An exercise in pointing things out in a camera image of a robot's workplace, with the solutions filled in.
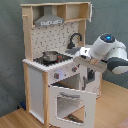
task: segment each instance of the blue light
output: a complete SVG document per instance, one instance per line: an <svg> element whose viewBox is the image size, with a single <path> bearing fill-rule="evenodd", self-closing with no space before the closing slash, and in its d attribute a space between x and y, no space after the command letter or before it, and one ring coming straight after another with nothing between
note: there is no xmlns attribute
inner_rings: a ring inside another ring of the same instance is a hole
<svg viewBox="0 0 128 128"><path fill-rule="evenodd" d="M110 39L111 39L111 37L110 37L110 36L107 36L106 38L107 38L108 40L110 40Z"/></svg>

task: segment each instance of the faucet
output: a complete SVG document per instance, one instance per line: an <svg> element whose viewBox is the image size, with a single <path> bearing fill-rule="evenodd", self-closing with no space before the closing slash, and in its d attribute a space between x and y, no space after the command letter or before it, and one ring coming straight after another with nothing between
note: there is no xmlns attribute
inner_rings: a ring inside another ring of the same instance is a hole
<svg viewBox="0 0 128 128"><path fill-rule="evenodd" d="M73 44L72 39L75 35L80 36L80 41L82 41L82 35L80 33L74 33L71 38L70 38L70 43L68 44L68 49L72 49L73 47L75 47L75 44Z"/></svg>

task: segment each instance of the oven door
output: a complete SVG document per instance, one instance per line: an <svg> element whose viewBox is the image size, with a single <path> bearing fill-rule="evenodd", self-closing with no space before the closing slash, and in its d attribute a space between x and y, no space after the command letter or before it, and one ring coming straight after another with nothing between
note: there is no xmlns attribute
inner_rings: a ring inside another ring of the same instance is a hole
<svg viewBox="0 0 128 128"><path fill-rule="evenodd" d="M94 128L96 94L49 87L49 121L61 128Z"/></svg>

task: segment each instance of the gray wall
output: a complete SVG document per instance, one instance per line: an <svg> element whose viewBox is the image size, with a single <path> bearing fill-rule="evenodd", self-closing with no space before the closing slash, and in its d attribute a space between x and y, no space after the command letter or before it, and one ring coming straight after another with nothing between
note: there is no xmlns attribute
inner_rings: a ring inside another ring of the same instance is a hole
<svg viewBox="0 0 128 128"><path fill-rule="evenodd" d="M0 116L16 110L17 105L25 101L22 66L25 55L20 4L43 2L51 1L0 0ZM99 35L108 32L128 47L128 0L91 2L95 6L95 15L92 23L87 23L86 43L93 44ZM103 79L128 88L127 76L128 73L114 75L106 71Z"/></svg>

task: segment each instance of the toy stove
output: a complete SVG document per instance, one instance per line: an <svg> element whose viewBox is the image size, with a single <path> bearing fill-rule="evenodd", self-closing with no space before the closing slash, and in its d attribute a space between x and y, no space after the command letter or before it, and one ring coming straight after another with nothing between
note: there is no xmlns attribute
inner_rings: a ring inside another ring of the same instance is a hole
<svg viewBox="0 0 128 128"><path fill-rule="evenodd" d="M39 64L42 64L42 65L44 65L44 66L49 67L49 66L52 66L52 65L54 65L54 64L58 64L58 63L65 62L65 61L67 61L67 60L71 60L71 59L73 58L73 57L70 57L70 56L67 56L67 55L64 55L64 54L59 54L59 56L61 57L61 59L56 60L56 61L52 61L52 62L45 61L45 60L43 59L43 56L34 59L34 62L37 62L37 63L39 63Z"/></svg>

